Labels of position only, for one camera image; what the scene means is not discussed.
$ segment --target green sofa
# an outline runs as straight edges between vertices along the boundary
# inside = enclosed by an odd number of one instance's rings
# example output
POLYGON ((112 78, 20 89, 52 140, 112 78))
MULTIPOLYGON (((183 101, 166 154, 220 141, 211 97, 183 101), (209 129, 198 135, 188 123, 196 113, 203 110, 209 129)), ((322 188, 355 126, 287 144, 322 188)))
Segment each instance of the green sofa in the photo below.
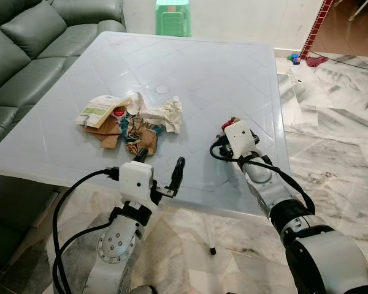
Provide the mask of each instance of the green sofa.
MULTIPOLYGON (((122 0, 0 0, 0 141, 100 32, 125 32, 122 23, 122 0)), ((0 176, 0 266, 53 188, 0 176)))

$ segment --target white table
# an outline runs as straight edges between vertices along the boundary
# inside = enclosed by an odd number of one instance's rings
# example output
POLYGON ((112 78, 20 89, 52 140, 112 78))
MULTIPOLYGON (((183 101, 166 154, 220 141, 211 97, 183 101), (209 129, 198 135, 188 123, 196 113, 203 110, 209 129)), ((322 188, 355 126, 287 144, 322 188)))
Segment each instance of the white table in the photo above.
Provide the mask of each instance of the white table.
MULTIPOLYGON (((81 177, 133 158, 122 140, 114 150, 84 133, 75 118, 92 98, 142 93, 148 107, 179 96, 180 134, 163 133, 147 159, 166 182, 179 156, 186 166, 179 194, 169 201, 224 216, 259 214, 242 174, 213 159, 209 147, 231 116, 249 120, 259 147, 289 172, 272 46, 105 32, 0 143, 0 175, 69 187, 81 177), (158 94, 158 86, 169 92, 158 94)), ((103 176, 89 190, 118 193, 103 176)))

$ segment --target green plastic stool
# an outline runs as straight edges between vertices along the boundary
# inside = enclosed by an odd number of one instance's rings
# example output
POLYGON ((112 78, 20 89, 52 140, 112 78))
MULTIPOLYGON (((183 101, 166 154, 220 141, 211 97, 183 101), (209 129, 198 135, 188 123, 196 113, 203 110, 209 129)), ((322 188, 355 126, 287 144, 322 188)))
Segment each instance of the green plastic stool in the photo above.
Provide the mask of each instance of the green plastic stool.
POLYGON ((155 34, 191 37, 190 0, 157 0, 155 34))

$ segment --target white wall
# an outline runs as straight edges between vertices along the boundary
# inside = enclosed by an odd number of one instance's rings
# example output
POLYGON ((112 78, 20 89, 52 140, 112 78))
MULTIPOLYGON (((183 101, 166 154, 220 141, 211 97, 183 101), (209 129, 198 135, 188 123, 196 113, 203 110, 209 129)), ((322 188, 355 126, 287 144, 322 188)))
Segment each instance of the white wall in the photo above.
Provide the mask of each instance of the white wall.
MULTIPOLYGON (((192 36, 300 51, 323 0, 190 0, 192 36)), ((128 32, 155 33, 155 0, 124 0, 128 32)))

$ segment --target black cable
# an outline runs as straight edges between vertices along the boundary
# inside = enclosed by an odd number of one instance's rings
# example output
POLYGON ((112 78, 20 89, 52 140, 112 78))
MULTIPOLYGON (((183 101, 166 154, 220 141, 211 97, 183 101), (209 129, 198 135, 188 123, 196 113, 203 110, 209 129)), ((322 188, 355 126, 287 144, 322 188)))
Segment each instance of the black cable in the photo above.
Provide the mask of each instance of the black cable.
POLYGON ((349 64, 349 63, 345 63, 345 62, 342 62, 342 61, 339 61, 339 60, 336 60, 336 59, 332 59, 332 58, 330 58, 330 57, 328 57, 328 56, 321 55, 321 54, 316 53, 316 52, 313 52, 313 51, 310 51, 310 52, 311 52, 311 53, 313 53, 313 54, 316 54, 316 55, 318 55, 318 56, 321 56, 321 57, 327 57, 328 59, 333 60, 333 61, 335 61, 335 62, 339 62, 339 63, 342 63, 342 64, 346 64, 347 66, 354 66, 354 67, 357 67, 357 68, 359 68, 359 69, 366 69, 366 70, 368 70, 366 67, 355 66, 355 65, 353 65, 353 64, 349 64))
POLYGON ((218 156, 213 151, 213 149, 217 146, 219 146, 219 144, 218 144, 218 142, 215 142, 210 147, 210 154, 211 154, 212 157, 214 157, 216 159, 223 160, 223 161, 228 161, 228 162, 240 162, 242 164, 257 165, 259 167, 264 167, 264 168, 267 168, 269 170, 272 170, 273 172, 278 173, 281 176, 281 178, 287 184, 289 184, 293 189, 295 189, 296 191, 298 191, 302 195, 302 198, 305 201, 305 205, 307 206, 308 211, 311 212, 312 214, 315 214, 315 204, 313 203, 312 199, 304 192, 304 190, 301 188, 301 186, 292 177, 290 177, 290 175, 284 173, 278 167, 274 167, 273 165, 262 164, 261 162, 251 161, 251 160, 247 160, 247 159, 243 159, 243 158, 236 159, 236 158, 228 158, 228 157, 218 156))
POLYGON ((82 179, 80 179, 79 181, 77 181, 71 188, 69 188, 67 190, 67 192, 64 193, 63 197, 61 197, 60 201, 58 202, 55 211, 53 213, 53 245, 55 247, 55 254, 56 254, 56 261, 57 261, 57 267, 58 270, 60 272, 60 278, 61 278, 61 282, 63 283, 63 289, 61 288, 59 283, 56 283, 56 289, 60 294, 71 294, 71 289, 69 288, 69 284, 67 281, 67 277, 66 277, 66 273, 64 272, 64 266, 63 266, 63 261, 61 260, 61 256, 60 256, 60 246, 59 246, 59 238, 58 238, 58 230, 57 230, 57 219, 58 219, 58 214, 59 214, 59 210, 61 208, 61 205, 63 205, 64 201, 66 201, 67 197, 84 181, 96 176, 96 175, 109 175, 110 174, 110 170, 109 169, 105 169, 105 170, 98 170, 95 171, 94 173, 90 173, 89 175, 83 177, 82 179))
POLYGON ((56 255, 55 261, 53 262, 53 269, 52 269, 52 276, 53 276, 53 283, 56 286, 56 289, 59 291, 59 293, 63 292, 63 289, 60 286, 60 282, 59 282, 59 278, 57 275, 57 258, 58 256, 62 256, 63 252, 66 250, 66 248, 77 238, 87 234, 87 233, 91 233, 93 231, 98 231, 98 230, 102 230, 103 228, 107 228, 112 224, 113 220, 109 220, 108 223, 104 224, 104 225, 98 225, 97 227, 93 227, 93 228, 88 228, 86 230, 83 230, 79 233, 77 233, 76 235, 72 236, 71 238, 69 238, 63 246, 61 246, 60 248, 60 252, 59 255, 56 255))

